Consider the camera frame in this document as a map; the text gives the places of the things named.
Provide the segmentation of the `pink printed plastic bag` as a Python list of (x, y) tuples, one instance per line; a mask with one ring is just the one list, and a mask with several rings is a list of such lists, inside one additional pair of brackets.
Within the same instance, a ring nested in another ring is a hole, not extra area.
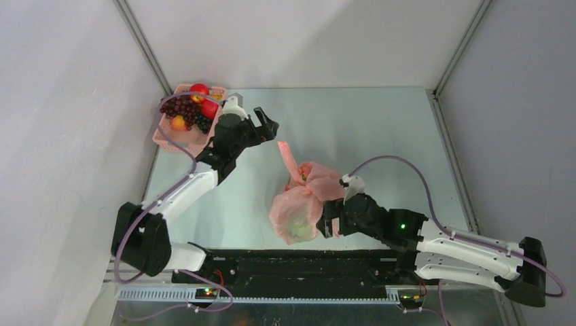
[(323, 203), (344, 197), (342, 175), (316, 162), (297, 163), (288, 143), (278, 142), (281, 157), (290, 174), (284, 190), (272, 200), (269, 220), (276, 235), (286, 244), (314, 240), (323, 212)]

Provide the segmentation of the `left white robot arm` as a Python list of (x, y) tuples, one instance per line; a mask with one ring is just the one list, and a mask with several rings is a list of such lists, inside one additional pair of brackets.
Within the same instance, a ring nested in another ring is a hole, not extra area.
[(259, 126), (242, 109), (223, 111), (208, 144), (178, 182), (153, 200), (140, 204), (127, 202), (119, 208), (111, 246), (115, 278), (119, 282), (123, 281), (119, 272), (122, 262), (140, 275), (150, 277), (172, 269), (187, 270), (199, 283), (213, 278), (215, 265), (206, 259), (207, 251), (195, 244), (171, 241), (168, 227), (231, 174), (246, 148), (276, 138), (278, 122), (271, 120), (261, 107), (254, 112)]

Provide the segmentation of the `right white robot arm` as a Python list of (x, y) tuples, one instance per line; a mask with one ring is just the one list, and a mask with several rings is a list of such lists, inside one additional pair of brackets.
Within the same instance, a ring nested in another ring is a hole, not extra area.
[(525, 306), (545, 306), (545, 251), (536, 238), (516, 243), (449, 232), (421, 213), (387, 210), (366, 194), (325, 202), (316, 228), (326, 238), (361, 233), (398, 252), (395, 275), (402, 283), (455, 280), (494, 289)]

